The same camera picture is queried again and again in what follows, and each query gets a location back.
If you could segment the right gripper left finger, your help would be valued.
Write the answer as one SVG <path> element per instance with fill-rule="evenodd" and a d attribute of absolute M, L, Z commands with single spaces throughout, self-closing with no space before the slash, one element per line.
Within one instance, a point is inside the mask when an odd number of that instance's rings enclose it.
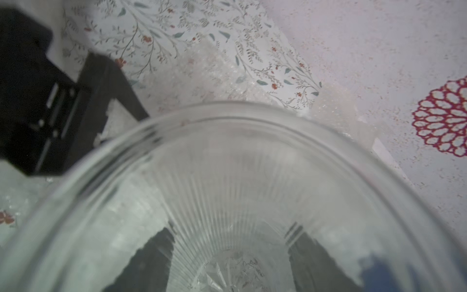
<path fill-rule="evenodd" d="M 169 280 L 175 239 L 164 228 L 130 259 L 115 281 L 105 292 L 164 292 Z"/>

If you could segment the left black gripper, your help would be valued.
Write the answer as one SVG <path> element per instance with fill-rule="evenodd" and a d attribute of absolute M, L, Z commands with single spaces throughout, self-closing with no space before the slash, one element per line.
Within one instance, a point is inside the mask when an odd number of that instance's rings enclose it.
<path fill-rule="evenodd" d="M 75 83 L 46 56 L 52 40 L 19 9 L 1 9 L 1 159 L 28 176 L 61 175 L 92 151 L 112 100 L 137 121 L 149 117 L 119 65 L 100 54 L 87 56 L 74 102 Z"/>

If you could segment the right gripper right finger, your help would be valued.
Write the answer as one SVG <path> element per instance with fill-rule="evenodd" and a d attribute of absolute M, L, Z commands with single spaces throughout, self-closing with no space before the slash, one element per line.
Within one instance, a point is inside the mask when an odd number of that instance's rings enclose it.
<path fill-rule="evenodd" d="M 362 291 L 308 234 L 301 234 L 289 247 L 288 254 L 297 292 Z"/>

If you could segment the clear glass vase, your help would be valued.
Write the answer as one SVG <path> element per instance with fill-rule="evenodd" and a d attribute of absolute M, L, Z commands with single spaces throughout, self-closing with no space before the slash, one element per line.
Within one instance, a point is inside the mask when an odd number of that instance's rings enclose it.
<path fill-rule="evenodd" d="M 4 292 L 104 292 L 164 228 L 165 292 L 296 292 L 306 233 L 362 288 L 375 256 L 411 288 L 464 292 L 467 255 L 384 163 L 326 126 L 215 102 L 147 120 L 76 164 L 1 254 Z"/>

